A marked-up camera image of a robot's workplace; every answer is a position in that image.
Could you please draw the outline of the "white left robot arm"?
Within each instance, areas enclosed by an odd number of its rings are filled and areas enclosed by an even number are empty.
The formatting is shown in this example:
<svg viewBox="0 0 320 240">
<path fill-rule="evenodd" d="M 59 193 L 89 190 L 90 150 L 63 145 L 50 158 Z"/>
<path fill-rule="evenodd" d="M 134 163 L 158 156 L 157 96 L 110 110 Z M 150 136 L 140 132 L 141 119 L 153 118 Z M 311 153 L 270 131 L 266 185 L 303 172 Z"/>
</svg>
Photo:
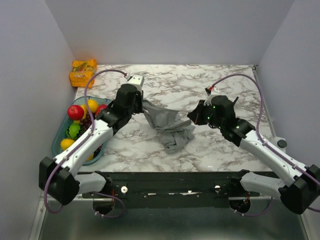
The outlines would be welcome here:
<svg viewBox="0 0 320 240">
<path fill-rule="evenodd" d="M 101 110 L 88 130 L 67 150 L 53 159 L 45 157 L 39 164 L 38 185 L 61 205 L 69 204 L 78 194 L 95 192 L 104 198 L 111 185 L 98 173 L 78 177 L 82 165 L 103 143 L 112 138 L 132 118 L 143 111 L 143 83 L 131 79 L 122 84 L 115 100 Z"/>
</svg>

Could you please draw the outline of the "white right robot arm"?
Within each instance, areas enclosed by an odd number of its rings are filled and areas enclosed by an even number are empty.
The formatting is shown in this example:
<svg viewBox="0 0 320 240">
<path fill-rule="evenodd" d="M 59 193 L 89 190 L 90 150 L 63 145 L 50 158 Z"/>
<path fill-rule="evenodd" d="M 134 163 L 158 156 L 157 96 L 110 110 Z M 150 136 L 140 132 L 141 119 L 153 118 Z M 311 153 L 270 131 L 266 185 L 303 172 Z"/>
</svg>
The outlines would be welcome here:
<svg viewBox="0 0 320 240">
<path fill-rule="evenodd" d="M 219 129 L 226 140 L 254 155 L 277 175 L 272 178 L 245 172 L 230 183 L 230 191 L 236 196 L 245 192 L 270 196 L 281 200 L 291 212 L 302 214 L 320 195 L 319 167 L 306 166 L 266 140 L 256 127 L 236 117 L 234 105 L 225 95 L 211 95 L 187 115 L 195 125 Z"/>
</svg>

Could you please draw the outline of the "grey tank top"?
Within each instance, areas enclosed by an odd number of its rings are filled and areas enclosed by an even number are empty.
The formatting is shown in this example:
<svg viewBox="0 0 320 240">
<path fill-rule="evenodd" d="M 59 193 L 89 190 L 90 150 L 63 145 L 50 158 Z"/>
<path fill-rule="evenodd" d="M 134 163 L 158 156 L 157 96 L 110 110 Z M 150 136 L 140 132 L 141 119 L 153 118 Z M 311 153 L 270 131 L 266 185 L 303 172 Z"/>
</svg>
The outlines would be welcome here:
<svg viewBox="0 0 320 240">
<path fill-rule="evenodd" d="M 157 134 L 168 155 L 182 150 L 195 136 L 191 120 L 182 120 L 179 111 L 157 106 L 148 100 L 142 102 L 143 114 Z"/>
</svg>

